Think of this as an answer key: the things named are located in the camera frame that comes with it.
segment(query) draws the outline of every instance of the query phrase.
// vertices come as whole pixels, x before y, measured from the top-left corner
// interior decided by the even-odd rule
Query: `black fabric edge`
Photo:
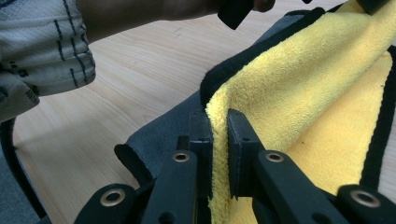
[[[335,12],[335,11],[337,11],[338,8],[340,8],[342,5],[343,5],[343,4],[338,5],[338,6],[336,6],[336,7],[333,7],[333,8],[331,8],[331,9],[329,9],[328,12]]]
[[[294,11],[290,11],[290,12],[286,13],[285,17],[286,16],[305,16],[305,15],[309,14],[309,12],[311,12],[311,10],[307,10],[307,9],[294,10]]]
[[[362,186],[378,190],[382,159],[389,140],[396,106],[396,47],[388,49],[393,65],[385,82],[378,120],[361,172]]]
[[[16,148],[14,147],[13,133],[15,120],[16,118],[9,119],[0,125],[0,141],[3,154],[9,170],[17,180],[30,205],[32,205],[38,217],[43,218],[47,215],[46,210],[35,194],[35,190],[32,188],[29,179],[23,171],[20,160],[18,159],[18,155],[16,153]]]
[[[114,152],[121,163],[132,173],[140,186],[153,179],[146,164],[140,160],[139,156],[131,147],[126,144],[116,145],[114,147]]]
[[[290,36],[313,24],[323,14],[325,14],[325,10],[321,7],[317,7],[310,11],[306,16],[279,33],[271,36],[261,43],[243,50],[242,52],[234,55],[233,57],[225,60],[224,62],[209,70],[200,86],[201,104],[203,108],[206,107],[206,104],[209,102],[213,94],[219,89],[219,87],[232,76],[234,76],[238,71],[240,71],[245,65],[249,64],[253,59],[258,57],[263,52],[278,45],[280,42],[284,41]]]
[[[6,1],[5,3],[0,4],[0,8],[7,7],[7,6],[13,4],[14,2],[15,2],[15,0]]]

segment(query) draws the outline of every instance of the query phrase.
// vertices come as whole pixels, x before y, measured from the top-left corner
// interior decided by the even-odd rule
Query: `gray fabric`
[[[39,218],[8,169],[0,146],[0,224],[37,223]]]
[[[263,41],[276,34],[302,16],[282,18],[275,24],[275,27],[269,29],[258,41]],[[127,145],[146,164],[154,178],[160,172],[164,157],[176,150],[177,138],[181,135],[189,135],[190,113],[198,109],[202,110],[203,108],[199,92],[196,92],[166,114],[132,134],[128,139]]]
[[[15,118],[39,102],[39,98],[26,83],[9,72],[0,73],[0,122]]]

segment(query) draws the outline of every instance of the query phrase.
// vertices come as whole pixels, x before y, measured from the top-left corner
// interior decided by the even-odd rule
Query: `black handle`
[[[367,11],[370,15],[375,14],[382,6],[384,6],[389,0],[358,0],[359,4]]]
[[[253,9],[253,0],[228,0],[220,9],[219,18],[235,30]]]

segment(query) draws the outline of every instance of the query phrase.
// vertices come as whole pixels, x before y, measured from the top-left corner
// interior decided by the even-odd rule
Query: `towel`
[[[394,9],[391,0],[370,16],[349,1],[329,12],[288,13],[116,154],[144,184],[176,150],[177,137],[188,135],[190,112],[205,109],[214,137],[212,223],[255,223],[250,199],[230,199],[225,120],[233,108],[247,115],[267,149],[288,153],[319,188],[377,189],[395,109]]]

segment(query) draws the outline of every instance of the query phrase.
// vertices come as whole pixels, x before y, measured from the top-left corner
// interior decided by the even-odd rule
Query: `black strap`
[[[122,164],[132,173],[140,186],[151,181],[152,175],[145,163],[140,160],[139,156],[128,145],[116,145],[114,152]]]
[[[30,185],[30,182],[21,167],[20,161],[15,151],[16,148],[14,147],[12,138],[15,120],[16,119],[10,119],[1,123],[0,125],[0,138],[4,157],[6,158],[9,170],[17,180],[29,203],[32,205],[33,209],[35,209],[37,215],[40,218],[43,218],[47,215],[47,213],[35,195],[35,191]]]
[[[396,47],[391,46],[389,53],[393,59],[393,66],[385,82],[378,120],[361,172],[360,184],[371,189],[378,189],[382,160],[389,140],[396,107]]]

